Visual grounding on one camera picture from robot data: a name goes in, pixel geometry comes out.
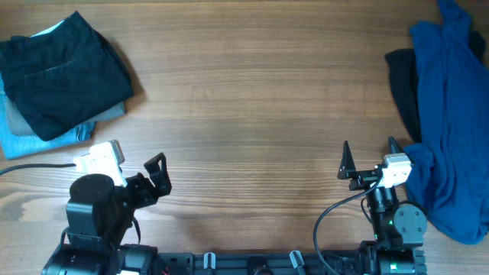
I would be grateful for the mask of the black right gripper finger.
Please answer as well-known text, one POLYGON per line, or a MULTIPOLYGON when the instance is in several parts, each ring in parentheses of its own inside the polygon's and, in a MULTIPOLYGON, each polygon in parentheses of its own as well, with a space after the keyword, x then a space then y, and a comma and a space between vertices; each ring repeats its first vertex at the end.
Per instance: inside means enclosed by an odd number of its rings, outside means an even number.
POLYGON ((337 178, 339 180, 353 179, 357 176, 355 162, 351 154, 348 141, 344 141, 342 149, 342 160, 338 169, 337 178))
POLYGON ((388 140, 388 148, 390 154, 403 154, 403 148, 398 144, 397 140, 393 136, 389 136, 388 140))

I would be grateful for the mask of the black shorts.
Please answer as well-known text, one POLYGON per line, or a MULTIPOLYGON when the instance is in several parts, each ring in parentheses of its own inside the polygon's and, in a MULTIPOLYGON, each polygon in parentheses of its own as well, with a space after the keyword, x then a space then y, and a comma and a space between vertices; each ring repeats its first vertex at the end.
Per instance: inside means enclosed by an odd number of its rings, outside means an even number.
POLYGON ((43 141, 134 95, 124 63, 79 12, 47 34, 3 41, 1 75, 7 97, 43 141))

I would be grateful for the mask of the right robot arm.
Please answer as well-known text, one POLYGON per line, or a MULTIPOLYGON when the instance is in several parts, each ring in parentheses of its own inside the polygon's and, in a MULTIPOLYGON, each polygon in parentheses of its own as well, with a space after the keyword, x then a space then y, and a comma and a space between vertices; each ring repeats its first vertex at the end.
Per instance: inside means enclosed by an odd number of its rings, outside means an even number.
POLYGON ((413 168, 393 137, 388 139, 390 153, 372 170, 357 170, 348 142, 343 144, 338 178, 349 180, 351 191, 365 191, 374 232, 373 241, 362 241, 359 249, 333 261, 340 274, 427 273, 423 246, 427 218, 412 202, 400 201, 396 187, 405 183, 413 168))

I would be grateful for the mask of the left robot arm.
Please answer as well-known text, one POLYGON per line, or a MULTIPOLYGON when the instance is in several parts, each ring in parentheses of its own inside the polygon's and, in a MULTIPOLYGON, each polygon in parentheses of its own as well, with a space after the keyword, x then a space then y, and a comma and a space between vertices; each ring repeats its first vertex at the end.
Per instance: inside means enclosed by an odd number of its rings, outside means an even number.
POLYGON ((138 173, 127 178, 125 187, 101 173, 73 182, 66 206, 69 226, 42 275, 162 273, 164 260, 156 247, 121 243, 129 228, 141 233, 134 212, 156 204, 172 189, 164 154, 151 158, 144 168, 149 177, 138 173))

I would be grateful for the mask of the dark blue garment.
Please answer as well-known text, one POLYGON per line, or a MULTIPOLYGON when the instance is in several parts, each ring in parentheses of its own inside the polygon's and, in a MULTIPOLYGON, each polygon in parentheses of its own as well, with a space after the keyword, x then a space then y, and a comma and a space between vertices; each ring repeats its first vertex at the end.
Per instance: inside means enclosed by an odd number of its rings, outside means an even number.
POLYGON ((406 191, 442 233, 477 244, 488 232, 488 69, 469 47, 470 14, 438 5, 442 24, 410 29, 422 140, 406 147, 406 191))

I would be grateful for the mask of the black garment under blue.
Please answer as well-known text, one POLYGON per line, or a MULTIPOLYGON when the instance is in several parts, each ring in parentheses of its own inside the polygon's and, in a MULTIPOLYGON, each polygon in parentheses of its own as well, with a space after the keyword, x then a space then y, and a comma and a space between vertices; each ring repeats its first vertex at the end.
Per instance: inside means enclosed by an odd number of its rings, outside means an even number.
MULTIPOLYGON (((485 39, 477 31, 460 38, 452 30, 439 26, 413 27, 413 44, 427 39, 435 50, 448 50, 447 108, 450 125, 458 127, 457 136, 475 147, 488 145, 488 72, 482 66, 485 39)), ((418 84, 414 49, 400 49, 385 55, 390 68, 389 81, 393 99, 411 138, 422 141, 419 120, 418 84)))

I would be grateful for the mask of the folded light blue jeans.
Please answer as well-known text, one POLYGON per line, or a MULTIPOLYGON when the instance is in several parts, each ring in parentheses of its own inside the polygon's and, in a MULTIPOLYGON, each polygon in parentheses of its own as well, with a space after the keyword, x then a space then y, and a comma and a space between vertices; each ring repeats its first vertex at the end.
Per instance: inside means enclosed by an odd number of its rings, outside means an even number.
MULTIPOLYGON (((42 34, 47 34, 51 32, 54 28, 58 27, 61 22, 46 30, 42 34)), ((2 75, 1 83, 2 91, 5 90, 2 75)), ((4 121, 2 117, 3 113, 4 109, 1 107, 1 123, 4 121)), ((60 137, 53 139, 52 141, 42 141, 38 137, 15 137, 14 135, 9 134, 6 131, 6 127, 1 125, 2 149, 8 159, 15 159, 18 157, 35 154, 46 150, 82 143, 92 137, 94 128, 95 125, 93 122, 87 122, 85 124, 76 126, 75 128, 69 130, 67 133, 61 135, 60 137)))

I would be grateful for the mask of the folded grey trousers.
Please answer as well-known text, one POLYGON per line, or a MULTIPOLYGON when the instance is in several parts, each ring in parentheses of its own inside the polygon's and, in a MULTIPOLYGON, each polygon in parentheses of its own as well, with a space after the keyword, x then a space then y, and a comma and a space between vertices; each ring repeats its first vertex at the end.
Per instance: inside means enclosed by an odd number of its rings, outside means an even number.
POLYGON ((126 96, 68 89, 1 91, 2 126, 15 137, 52 141, 78 125, 107 121, 125 113, 126 96))

